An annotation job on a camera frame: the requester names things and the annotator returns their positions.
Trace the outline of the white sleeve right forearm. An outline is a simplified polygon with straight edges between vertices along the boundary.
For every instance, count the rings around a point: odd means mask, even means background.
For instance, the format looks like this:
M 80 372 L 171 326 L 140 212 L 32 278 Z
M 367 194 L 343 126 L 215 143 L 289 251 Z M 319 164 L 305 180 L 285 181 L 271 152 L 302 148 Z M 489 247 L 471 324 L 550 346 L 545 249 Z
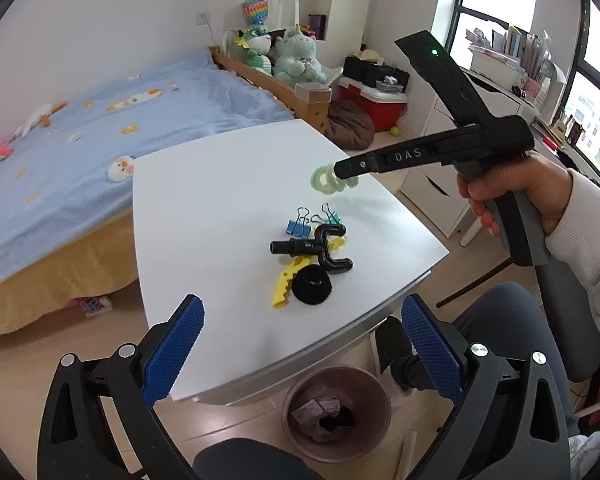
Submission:
M 582 174 L 570 174 L 568 205 L 546 244 L 554 257 L 568 264 L 585 288 L 600 333 L 600 188 Z

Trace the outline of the person's right hand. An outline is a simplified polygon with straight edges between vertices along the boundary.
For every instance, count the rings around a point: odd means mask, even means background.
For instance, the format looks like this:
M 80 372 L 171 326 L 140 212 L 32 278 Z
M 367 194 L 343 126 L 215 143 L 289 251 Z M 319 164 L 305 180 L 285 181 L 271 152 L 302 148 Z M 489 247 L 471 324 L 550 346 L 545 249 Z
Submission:
M 486 208 L 488 200 L 495 200 L 507 192 L 524 192 L 540 213 L 544 233 L 550 235 L 567 209 L 572 184 L 567 170 L 534 153 L 494 166 L 470 182 L 460 174 L 457 176 L 460 196 L 468 200 L 474 215 L 493 236 L 500 235 L 501 226 Z

